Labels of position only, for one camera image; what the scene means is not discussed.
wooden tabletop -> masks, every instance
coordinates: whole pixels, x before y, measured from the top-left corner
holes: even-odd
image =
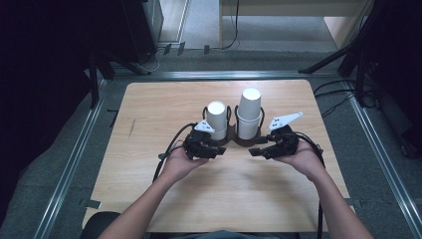
[[[175,134],[190,122],[200,122],[212,101],[233,109],[248,87],[262,93],[262,134],[269,133],[273,117],[304,113],[290,126],[323,148],[328,173],[349,197],[308,81],[135,83],[127,87],[92,195],[102,207],[88,208],[84,225],[96,212],[121,212],[129,206],[151,184],[158,155]],[[149,232],[317,231],[317,191],[305,176],[286,164],[253,157],[234,141],[225,146],[224,155],[168,191]]]

hand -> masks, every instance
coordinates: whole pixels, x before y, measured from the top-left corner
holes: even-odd
[[[274,160],[291,165],[310,181],[314,181],[319,175],[326,173],[312,147],[305,141],[299,141],[297,152],[294,155],[277,157]]]
[[[167,157],[161,175],[167,176],[174,183],[208,161],[209,158],[189,159],[183,147],[179,147],[174,149]]]

person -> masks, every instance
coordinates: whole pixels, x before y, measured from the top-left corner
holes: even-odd
[[[296,154],[274,158],[274,160],[291,165],[314,183],[330,238],[373,238],[345,202],[334,181],[307,142],[300,141]],[[142,238],[166,192],[177,181],[208,161],[207,158],[189,159],[183,148],[173,150],[157,179],[136,201],[116,217],[103,231],[100,238]]]

floor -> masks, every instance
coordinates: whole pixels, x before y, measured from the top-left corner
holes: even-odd
[[[205,45],[210,48],[220,46],[219,1],[161,0],[161,6],[164,15],[163,29],[165,29],[160,38],[162,44],[178,45],[184,42],[186,49],[204,49]],[[235,16],[223,18],[223,46],[232,44],[236,37],[235,26]],[[337,50],[323,17],[239,16],[237,29],[238,35],[230,50],[276,52]]]

black cable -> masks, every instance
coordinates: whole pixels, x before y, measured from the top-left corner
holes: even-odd
[[[345,82],[356,83],[356,81],[354,81],[354,80],[339,80],[339,81],[333,81],[333,82],[325,83],[325,84],[320,85],[319,87],[317,87],[317,88],[314,90],[314,95],[316,94],[316,92],[317,92],[319,89],[321,89],[321,88],[323,88],[323,87],[326,87],[326,86],[329,86],[329,85],[332,85],[332,84],[337,84],[337,83],[345,83]]]
[[[345,97],[340,103],[338,103],[337,105],[335,105],[335,106],[331,107],[330,109],[326,110],[324,113],[321,114],[321,116],[323,118],[327,117],[328,115],[330,115],[331,113],[333,113],[337,107],[339,107],[340,105],[342,105],[343,103],[345,103],[347,100],[352,99],[353,97],[354,97],[353,94],[347,95],[347,97]]]
[[[227,50],[227,49],[229,49],[233,46],[233,44],[237,40],[238,32],[239,32],[238,31],[238,18],[239,18],[239,0],[237,1],[237,4],[236,4],[235,38],[233,39],[233,42],[230,45],[223,47],[223,48],[211,48],[211,49],[213,49],[213,50],[223,50],[224,51],[224,50]]]
[[[158,156],[158,158],[160,159],[160,161],[158,162],[157,168],[155,169],[155,173],[154,173],[154,177],[152,178],[152,182],[155,181],[155,179],[157,179],[158,174],[161,170],[162,167],[162,163],[164,162],[165,158],[167,158],[167,156],[172,152],[172,150],[180,147],[175,147],[175,148],[171,148],[173,147],[174,143],[176,142],[177,138],[180,136],[180,134],[189,126],[195,127],[196,123],[189,123],[187,125],[185,125],[183,128],[180,129],[180,131],[176,134],[176,136],[173,138],[173,140],[171,141],[171,143],[168,145],[167,150],[165,151],[165,153],[162,153]]]
[[[331,94],[335,94],[335,93],[354,93],[354,92],[355,92],[355,90],[341,89],[341,90],[335,90],[335,91],[331,91],[331,92],[317,94],[317,95],[315,95],[315,98],[326,96],[326,95],[331,95]]]
[[[323,157],[322,157],[322,149],[319,147],[319,145],[314,143],[310,137],[308,137],[306,134],[302,132],[296,131],[295,134],[298,136],[298,138],[306,141],[311,146],[317,158],[319,159],[320,163],[322,164],[323,168],[325,168],[325,162],[323,161]],[[322,238],[322,220],[323,220],[323,211],[322,211],[322,206],[319,203],[318,211],[317,211],[317,233],[316,233],[317,239]]]

